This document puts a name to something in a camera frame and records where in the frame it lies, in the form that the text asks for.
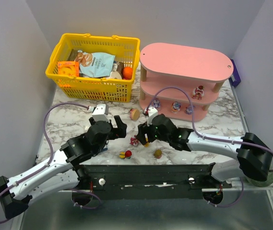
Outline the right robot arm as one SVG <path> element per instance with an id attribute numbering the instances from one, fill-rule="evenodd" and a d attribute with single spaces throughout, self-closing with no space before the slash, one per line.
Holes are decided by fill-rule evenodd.
<path id="1" fill-rule="evenodd" d="M 229 157 L 229 161 L 216 163 L 211 170 L 211 176 L 221 182 L 241 176 L 264 182 L 273 158 L 269 148 L 253 133 L 242 137 L 197 135 L 193 129 L 176 127 L 164 114 L 138 125 L 136 138 L 143 145 L 159 140 L 179 151 L 205 151 Z"/>

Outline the pink strawberry bear toy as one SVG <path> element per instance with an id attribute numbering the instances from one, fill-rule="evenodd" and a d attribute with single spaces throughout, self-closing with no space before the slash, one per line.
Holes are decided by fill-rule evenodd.
<path id="1" fill-rule="evenodd" d="M 193 99 L 197 99 L 197 100 L 201 100 L 204 96 L 204 86 L 200 85 L 197 88 L 194 88 L 193 92 L 192 92 L 192 98 Z"/>

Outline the small purple bunny toy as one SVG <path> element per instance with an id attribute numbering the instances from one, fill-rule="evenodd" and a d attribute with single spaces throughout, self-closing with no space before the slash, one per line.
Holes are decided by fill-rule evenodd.
<path id="1" fill-rule="evenodd" d="M 189 105 L 189 106 L 186 107 L 186 109 L 185 109 L 185 114 L 187 114 L 187 115 L 192 115 L 194 109 L 195 109 L 195 106 L 194 106 L 194 105 L 193 105 L 193 106 L 192 106 L 192 105 Z"/>

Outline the purple bunny donut toy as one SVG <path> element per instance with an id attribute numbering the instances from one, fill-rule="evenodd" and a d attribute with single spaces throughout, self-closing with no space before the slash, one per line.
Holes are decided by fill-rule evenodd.
<path id="1" fill-rule="evenodd" d="M 161 102 L 158 98 L 154 98 L 154 100 L 152 101 L 151 104 L 152 107 L 154 107 L 156 110 L 160 110 L 161 109 Z"/>

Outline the strawberry tart toy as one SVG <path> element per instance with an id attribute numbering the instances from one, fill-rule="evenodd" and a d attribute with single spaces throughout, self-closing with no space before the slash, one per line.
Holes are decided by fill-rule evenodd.
<path id="1" fill-rule="evenodd" d="M 136 108 L 130 109 L 130 119 L 133 121 L 137 121 L 140 117 L 140 111 Z"/>

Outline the purple bunny cup toy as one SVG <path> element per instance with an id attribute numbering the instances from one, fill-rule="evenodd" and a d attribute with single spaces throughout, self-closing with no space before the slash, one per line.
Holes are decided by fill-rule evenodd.
<path id="1" fill-rule="evenodd" d="M 179 102 L 173 102 L 172 105 L 171 105 L 171 111 L 173 113 L 178 113 L 181 109 L 181 103 Z"/>

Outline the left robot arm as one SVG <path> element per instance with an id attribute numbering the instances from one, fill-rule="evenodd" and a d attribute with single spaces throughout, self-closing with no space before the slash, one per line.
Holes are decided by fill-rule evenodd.
<path id="1" fill-rule="evenodd" d="M 59 150 L 52 153 L 48 160 L 18 176 L 1 176 L 0 203 L 5 217 L 12 219 L 25 212 L 30 200 L 34 198 L 30 192 L 42 187 L 47 180 L 98 155 L 108 141 L 125 138 L 127 125 L 118 115 L 114 119 L 116 127 L 112 126 L 111 121 L 96 122 L 90 118 L 91 126 L 87 132 L 69 139 Z"/>

